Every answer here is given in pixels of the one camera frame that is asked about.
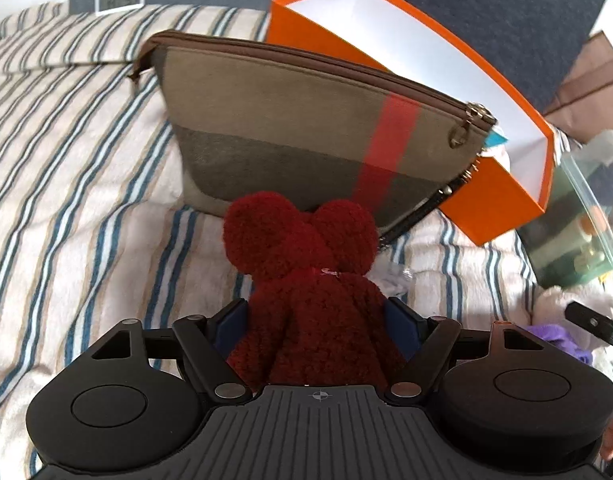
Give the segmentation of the brown plaid zipper pouch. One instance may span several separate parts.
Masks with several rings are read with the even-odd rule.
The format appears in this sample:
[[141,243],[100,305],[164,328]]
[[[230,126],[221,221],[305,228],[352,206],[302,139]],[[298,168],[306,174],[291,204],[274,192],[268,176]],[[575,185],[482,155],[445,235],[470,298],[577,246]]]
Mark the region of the brown plaid zipper pouch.
[[150,36],[131,77],[153,70],[182,155],[186,203],[222,216],[242,196],[271,191],[303,211],[345,198],[349,162],[321,149],[333,128],[368,117],[343,106],[271,44],[166,29]]

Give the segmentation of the clear green storage box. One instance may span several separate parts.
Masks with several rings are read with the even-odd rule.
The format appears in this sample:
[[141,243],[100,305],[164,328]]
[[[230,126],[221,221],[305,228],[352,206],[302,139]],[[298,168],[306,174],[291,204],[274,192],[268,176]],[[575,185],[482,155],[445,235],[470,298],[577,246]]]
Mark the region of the clear green storage box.
[[519,236],[541,287],[582,285],[613,271],[613,130],[561,156],[546,211]]

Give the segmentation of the dark red plush toy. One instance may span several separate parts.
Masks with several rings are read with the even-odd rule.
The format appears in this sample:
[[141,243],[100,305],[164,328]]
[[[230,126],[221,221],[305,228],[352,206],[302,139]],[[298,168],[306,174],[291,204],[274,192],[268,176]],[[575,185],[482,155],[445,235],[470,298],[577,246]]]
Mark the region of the dark red plush toy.
[[253,282],[248,330],[228,357],[247,386],[387,390],[406,360],[387,332],[387,298],[366,276],[378,232],[365,208],[331,200],[303,212],[259,192],[230,205],[223,240]]

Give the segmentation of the purple fleece cloth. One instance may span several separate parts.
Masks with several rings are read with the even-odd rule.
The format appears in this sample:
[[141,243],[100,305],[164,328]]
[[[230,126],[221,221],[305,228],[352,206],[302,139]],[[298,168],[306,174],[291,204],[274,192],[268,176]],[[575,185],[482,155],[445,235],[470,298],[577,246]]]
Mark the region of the purple fleece cloth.
[[525,326],[524,329],[535,337],[549,342],[569,356],[573,356],[579,362],[586,365],[593,364],[591,352],[580,347],[564,327],[557,324],[545,324]]

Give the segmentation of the striped bed cover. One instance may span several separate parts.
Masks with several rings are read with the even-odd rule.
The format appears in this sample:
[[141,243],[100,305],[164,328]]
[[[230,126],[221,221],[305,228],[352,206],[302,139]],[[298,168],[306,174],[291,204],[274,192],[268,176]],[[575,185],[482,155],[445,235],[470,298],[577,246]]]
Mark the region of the striped bed cover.
[[226,212],[186,203],[153,70],[166,29],[256,42],[259,11],[147,6],[115,18],[44,4],[0,24],[0,479],[610,479],[595,466],[613,381],[527,332],[599,288],[530,313],[469,310],[416,282],[407,304],[461,324],[424,404],[371,385],[267,385],[211,404],[180,374],[173,323],[249,303]]

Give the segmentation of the orange cardboard box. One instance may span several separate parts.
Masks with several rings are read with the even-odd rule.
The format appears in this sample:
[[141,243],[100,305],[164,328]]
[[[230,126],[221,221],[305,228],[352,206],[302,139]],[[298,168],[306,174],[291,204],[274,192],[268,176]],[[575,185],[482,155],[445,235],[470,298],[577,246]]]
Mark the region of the orange cardboard box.
[[539,217],[553,174],[541,114],[465,41],[404,0],[274,0],[266,40],[368,117],[321,144],[387,240],[440,210],[475,244]]

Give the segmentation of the dark grey headboard panel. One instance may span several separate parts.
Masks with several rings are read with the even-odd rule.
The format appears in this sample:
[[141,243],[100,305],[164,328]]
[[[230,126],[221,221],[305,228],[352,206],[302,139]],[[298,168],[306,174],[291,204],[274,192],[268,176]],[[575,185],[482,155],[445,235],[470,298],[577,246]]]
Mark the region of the dark grey headboard panel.
[[606,0],[405,0],[449,29],[545,110]]

